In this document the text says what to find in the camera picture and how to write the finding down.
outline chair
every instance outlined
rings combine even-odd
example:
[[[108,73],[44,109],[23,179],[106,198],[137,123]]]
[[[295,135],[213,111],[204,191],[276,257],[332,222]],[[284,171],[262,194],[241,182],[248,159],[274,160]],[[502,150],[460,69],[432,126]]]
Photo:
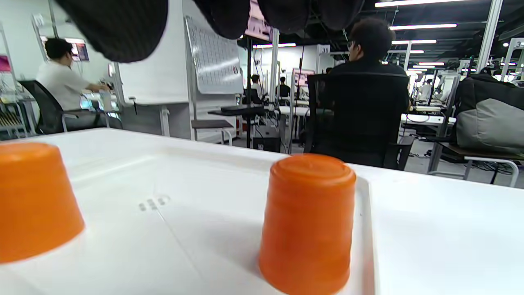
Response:
[[[19,81],[19,83],[29,91],[29,93],[35,98],[38,107],[40,108],[40,118],[37,124],[36,132],[39,134],[54,134],[67,131],[77,131],[97,128],[98,122],[100,120],[100,114],[102,111],[89,111],[89,110],[71,110],[64,111],[62,106],[58,101],[53,97],[51,93],[38,81],[28,80],[28,81]],[[83,115],[96,114],[95,119],[92,124],[76,128],[67,128],[66,119],[78,119]],[[109,127],[108,117],[106,118],[106,125]]]
[[[400,117],[406,110],[390,97],[403,99],[408,82],[405,75],[366,72],[308,76],[310,118],[304,152],[404,170],[414,138],[399,140]]]
[[[224,133],[228,135],[229,144],[233,145],[233,136],[228,129],[233,128],[226,120],[192,120],[191,128],[194,130],[220,130],[222,133],[221,143],[224,144]]]

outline man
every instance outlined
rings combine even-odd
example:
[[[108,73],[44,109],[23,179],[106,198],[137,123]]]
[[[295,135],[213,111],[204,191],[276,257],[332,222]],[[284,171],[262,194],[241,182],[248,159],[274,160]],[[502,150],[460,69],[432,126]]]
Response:
[[[36,80],[53,95],[64,111],[80,109],[80,94],[84,89],[93,92],[110,90],[106,85],[89,83],[71,69],[73,46],[64,39],[50,38],[45,48],[50,61],[40,66]],[[122,128],[120,120],[109,117],[109,121],[112,128]],[[66,123],[68,129],[88,128],[94,124],[97,127],[106,126],[104,114],[87,112],[78,119],[67,119]]]
[[[251,76],[251,81],[253,82],[251,84],[251,89],[255,89],[257,91],[258,98],[262,101],[262,97],[264,96],[264,94],[262,92],[262,86],[260,85],[260,76]]]
[[[286,85],[286,78],[281,77],[280,78],[280,85],[277,86],[275,89],[275,94],[278,94],[278,90],[280,89],[280,97],[289,97],[291,94],[291,88]]]
[[[420,88],[420,100],[429,101],[431,96],[431,85],[433,84],[433,79],[428,79],[424,85]]]
[[[398,74],[407,76],[404,69],[397,65],[383,65],[384,58],[391,48],[395,33],[389,29],[387,22],[378,18],[365,18],[353,26],[350,33],[349,61],[334,67],[330,75],[352,72],[376,74]],[[398,117],[410,107],[409,92],[406,88],[402,94],[391,95],[385,99],[393,100],[394,111]]]
[[[363,19],[349,38],[349,61],[327,74],[319,94],[321,108],[333,113],[322,116],[313,152],[347,163],[392,166],[384,154],[388,143],[397,141],[400,117],[408,109],[409,79],[399,66],[380,62],[393,41],[385,21]]]

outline white table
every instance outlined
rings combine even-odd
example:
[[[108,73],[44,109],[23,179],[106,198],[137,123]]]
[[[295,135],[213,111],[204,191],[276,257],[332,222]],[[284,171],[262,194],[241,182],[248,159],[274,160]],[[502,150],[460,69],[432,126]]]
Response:
[[[280,107],[280,113],[284,115],[289,115],[291,110],[289,107]],[[295,115],[297,116],[309,116],[309,108],[297,107],[295,110]],[[440,126],[444,121],[444,117],[437,115],[418,115],[418,114],[402,114],[400,118],[401,123],[416,124],[416,125],[431,125],[431,126]],[[449,118],[449,124],[454,125],[456,118]]]
[[[60,148],[87,228],[0,265],[2,294],[279,294],[257,275],[249,241],[259,239],[265,163],[286,155],[108,129],[26,141]],[[162,155],[174,162],[155,175]],[[524,293],[523,190],[351,167],[369,183],[375,294]],[[238,192],[245,197],[223,201]],[[233,227],[238,218],[249,222]]]

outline ceiling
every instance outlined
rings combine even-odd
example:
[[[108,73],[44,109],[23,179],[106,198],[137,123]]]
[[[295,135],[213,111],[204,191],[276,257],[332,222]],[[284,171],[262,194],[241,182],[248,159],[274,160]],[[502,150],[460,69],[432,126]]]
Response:
[[[347,51],[347,41],[342,31],[327,28],[319,19],[317,1],[312,0],[311,14],[303,31],[281,34],[281,43],[297,45],[331,44],[331,51]],[[437,40],[436,44],[413,45],[412,50],[424,50],[423,54],[412,54],[410,63],[420,61],[449,61],[469,59],[478,55],[486,27],[491,0],[473,0],[455,3],[436,3],[376,8],[378,0],[366,0],[358,18],[378,17],[394,26],[457,24],[455,28],[416,29],[396,31],[397,40]],[[524,1],[504,0],[492,55],[500,58],[506,55],[504,42],[511,38],[524,37]],[[392,49],[406,49],[407,45],[393,46]],[[403,59],[403,55],[389,56]]]

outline upside-down cup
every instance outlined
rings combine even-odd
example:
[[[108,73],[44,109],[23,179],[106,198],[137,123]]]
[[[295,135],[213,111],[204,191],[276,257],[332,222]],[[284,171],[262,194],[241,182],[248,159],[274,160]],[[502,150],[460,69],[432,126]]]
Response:
[[[290,295],[330,295],[350,276],[355,173],[323,155],[271,167],[259,267]]]
[[[0,144],[0,264],[55,249],[83,229],[59,149]]]

